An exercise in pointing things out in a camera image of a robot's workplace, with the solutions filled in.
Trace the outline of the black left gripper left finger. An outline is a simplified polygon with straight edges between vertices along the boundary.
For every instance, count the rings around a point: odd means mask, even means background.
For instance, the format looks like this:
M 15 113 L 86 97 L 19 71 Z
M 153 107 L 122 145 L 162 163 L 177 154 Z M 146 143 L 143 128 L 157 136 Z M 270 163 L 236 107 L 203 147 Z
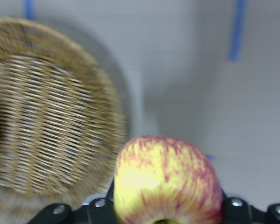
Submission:
M 73 210 L 64 203 L 44 207 L 29 224 L 115 224 L 117 217 L 113 208 L 114 182 L 106 194 L 91 195 L 82 206 Z

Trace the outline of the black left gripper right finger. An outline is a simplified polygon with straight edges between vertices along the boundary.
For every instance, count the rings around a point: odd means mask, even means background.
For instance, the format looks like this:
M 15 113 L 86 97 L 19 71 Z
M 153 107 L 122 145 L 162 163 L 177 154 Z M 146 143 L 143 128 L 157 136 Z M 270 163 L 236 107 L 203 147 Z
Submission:
M 243 197 L 227 194 L 223 182 L 220 182 L 220 186 L 223 193 L 223 224 L 280 224 L 280 203 L 268 205 L 265 211 L 259 210 Z

